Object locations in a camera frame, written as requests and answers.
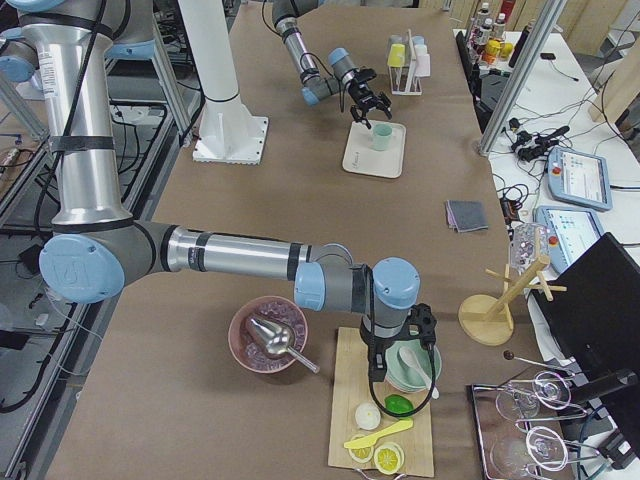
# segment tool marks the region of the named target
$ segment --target glass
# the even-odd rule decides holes
[[[539,372],[533,380],[510,380],[500,389],[496,397],[496,408],[504,418],[515,422],[520,430],[526,422],[570,420],[587,414],[584,408],[571,403],[569,384],[555,372]],[[541,405],[556,411],[572,407],[578,412],[540,418],[538,414]]]
[[[536,478],[538,468],[557,472],[569,463],[567,445],[560,436],[547,427],[534,427],[526,437],[504,437],[490,452],[491,463],[505,478]]]

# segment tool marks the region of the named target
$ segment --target wooden mug tree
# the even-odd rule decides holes
[[[504,276],[491,270],[486,272],[504,281],[503,293],[500,298],[490,295],[472,295],[462,302],[458,310],[458,320],[462,329],[475,341],[489,346],[502,345],[513,335],[513,317],[509,310],[511,303],[526,288],[535,288],[544,291],[547,300],[552,301],[552,291],[566,291],[566,287],[550,286],[542,273],[549,266],[551,259],[546,253],[541,252],[541,244],[546,239],[541,239],[537,234],[534,239],[536,255],[529,266],[515,280],[509,278],[509,264],[507,264]],[[539,284],[531,284],[534,278],[538,278]]]

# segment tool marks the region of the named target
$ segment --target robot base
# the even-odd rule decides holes
[[[254,117],[244,110],[240,124],[232,125],[223,113],[213,113],[213,118],[203,118],[200,140],[193,151],[197,162],[240,163],[257,165],[262,159],[269,119]],[[205,118],[211,112],[205,112]]]
[[[462,302],[458,310],[458,320],[465,333],[476,342],[490,347],[502,345],[513,335],[509,305],[505,305],[493,318],[487,316],[496,302],[498,299],[490,295],[472,295]]]

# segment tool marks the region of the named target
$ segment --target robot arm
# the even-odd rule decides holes
[[[333,76],[322,77],[315,62],[315,55],[307,50],[298,28],[296,18],[314,10],[322,1],[318,0],[274,0],[272,10],[273,26],[282,38],[291,56],[291,60],[300,75],[302,96],[308,105],[316,105],[331,95],[345,91],[349,93],[354,105],[351,115],[356,122],[362,122],[371,128],[367,114],[372,110],[384,112],[391,118],[391,101],[382,92],[374,94],[367,82],[376,77],[370,68],[356,67],[344,48],[337,48],[329,55],[333,67]]]
[[[384,351],[394,341],[420,338],[433,353],[436,321],[426,305],[414,305],[420,279],[405,260],[385,259],[370,269],[354,264],[338,245],[313,247],[135,221],[120,201],[104,69],[113,31],[118,26],[126,31],[122,22],[130,2],[9,3],[19,10],[46,5],[45,12],[22,10],[21,24],[37,48],[46,80],[56,157],[60,211],[52,220],[54,236],[40,255],[42,276],[54,291],[74,302],[94,303],[148,274],[185,268],[278,278],[294,282],[295,301],[302,307],[362,315],[371,382],[384,379]],[[151,21],[150,0],[135,3],[147,5]],[[76,18],[81,13],[84,21]]]

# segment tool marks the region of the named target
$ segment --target light green cup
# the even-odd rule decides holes
[[[393,135],[393,128],[386,123],[377,123],[373,127],[373,149],[384,152],[389,148],[389,142]]]
[[[426,389],[422,377],[412,368],[409,368],[401,359],[398,353],[400,347],[409,347],[416,353],[422,369],[431,377],[431,364],[426,350],[420,346],[420,340],[410,340],[408,342],[395,342],[385,353],[387,360],[387,382],[397,390],[404,393],[419,392]],[[436,379],[442,372],[442,357],[438,347],[434,351]]]

